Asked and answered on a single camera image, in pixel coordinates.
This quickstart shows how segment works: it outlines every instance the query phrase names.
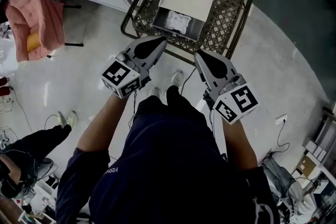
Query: white sneaker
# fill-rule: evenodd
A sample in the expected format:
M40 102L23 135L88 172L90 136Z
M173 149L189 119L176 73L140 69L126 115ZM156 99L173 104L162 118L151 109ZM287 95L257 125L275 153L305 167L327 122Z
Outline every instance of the white sneaker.
M70 125L71 129L73 130L76 126L76 122L77 122L77 114L75 113L75 111L71 111L69 118L67 120L67 125Z
M159 98L160 99L160 95L161 95L161 90L160 90L160 88L158 88L158 87L154 87L154 88L152 88L151 89L151 91L149 92L149 95L148 95L148 97L149 96L156 96L157 98Z
M182 89L183 83L184 83L183 72L182 71L178 71L172 77L172 82L171 82L170 86L177 86L178 90L180 91Z
M57 111L56 116L57 116L58 125L61 125L61 127L63 128L66 125L63 114L61 112Z

